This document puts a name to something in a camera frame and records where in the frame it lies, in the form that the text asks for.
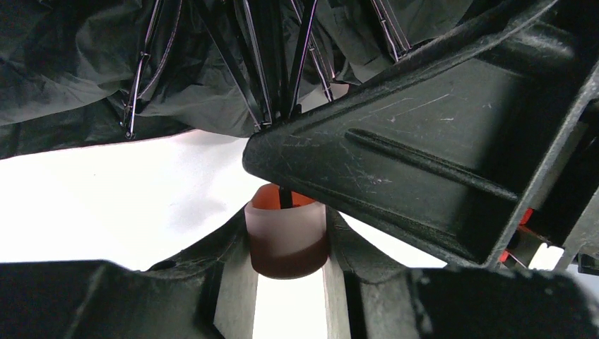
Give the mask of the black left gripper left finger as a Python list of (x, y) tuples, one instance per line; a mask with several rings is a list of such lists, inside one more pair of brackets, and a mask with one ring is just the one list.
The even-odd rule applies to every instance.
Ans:
[(2, 338), (250, 338), (258, 277), (243, 212), (146, 271), (1, 265)]

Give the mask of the pink folding umbrella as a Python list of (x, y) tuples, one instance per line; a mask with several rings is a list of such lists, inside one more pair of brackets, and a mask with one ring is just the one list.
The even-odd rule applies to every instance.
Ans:
[(1, 2), (1, 260), (144, 269), (223, 225), (262, 184), (251, 117), (193, 1), (168, 1), (118, 125), (150, 1)]

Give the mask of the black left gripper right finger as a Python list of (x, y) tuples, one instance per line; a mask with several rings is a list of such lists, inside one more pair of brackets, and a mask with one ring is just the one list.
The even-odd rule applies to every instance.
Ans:
[(597, 338), (597, 103), (597, 1), (486, 1), (243, 166), (327, 207), (329, 338)]

